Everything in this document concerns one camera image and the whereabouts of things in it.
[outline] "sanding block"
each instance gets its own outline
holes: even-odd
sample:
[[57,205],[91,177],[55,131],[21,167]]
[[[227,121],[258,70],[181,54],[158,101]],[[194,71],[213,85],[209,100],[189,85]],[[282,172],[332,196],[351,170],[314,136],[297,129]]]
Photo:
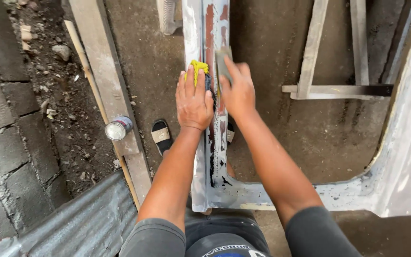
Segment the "sanding block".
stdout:
[[[226,55],[229,56],[229,58],[232,60],[231,47],[229,46],[221,47],[220,50],[215,51],[216,72],[218,75],[217,78],[219,78],[220,75],[225,75],[225,77],[232,85],[232,77],[228,71],[228,67],[225,64],[224,58]],[[218,87],[221,90],[220,80],[218,80]]]

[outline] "right hand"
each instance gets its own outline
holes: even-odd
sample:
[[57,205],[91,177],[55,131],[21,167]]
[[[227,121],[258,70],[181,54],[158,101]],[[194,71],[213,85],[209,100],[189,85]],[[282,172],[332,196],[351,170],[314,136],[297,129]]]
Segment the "right hand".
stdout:
[[255,88],[248,64],[235,64],[228,56],[225,56],[224,60],[233,83],[231,86],[229,80],[224,75],[220,75],[223,102],[228,113],[231,114],[236,122],[239,122],[245,119],[248,114],[256,111]]

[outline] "tin can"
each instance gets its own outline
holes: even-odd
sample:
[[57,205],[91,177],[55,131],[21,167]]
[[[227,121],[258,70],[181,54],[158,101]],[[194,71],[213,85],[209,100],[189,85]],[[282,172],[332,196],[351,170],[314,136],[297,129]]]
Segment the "tin can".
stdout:
[[120,141],[132,130],[132,121],[126,116],[118,116],[106,125],[106,136],[113,141]]

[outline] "yellow rag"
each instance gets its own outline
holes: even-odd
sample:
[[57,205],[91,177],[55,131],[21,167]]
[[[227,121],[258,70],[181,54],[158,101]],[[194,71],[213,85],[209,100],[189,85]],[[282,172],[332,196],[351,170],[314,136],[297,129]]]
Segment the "yellow rag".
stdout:
[[196,60],[192,60],[190,63],[195,70],[195,86],[198,83],[198,72],[199,69],[203,69],[205,74],[209,73],[209,65],[207,63],[198,62]]

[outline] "dark gray cloth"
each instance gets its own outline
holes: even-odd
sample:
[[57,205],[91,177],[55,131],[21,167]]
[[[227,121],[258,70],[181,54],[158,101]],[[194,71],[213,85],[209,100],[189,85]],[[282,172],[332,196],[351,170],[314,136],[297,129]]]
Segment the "dark gray cloth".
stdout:
[[[186,236],[167,220],[145,219],[136,224],[119,256],[270,257],[261,230],[247,215],[218,211],[192,219],[187,212]],[[296,213],[285,234],[293,257],[361,256],[323,207]]]

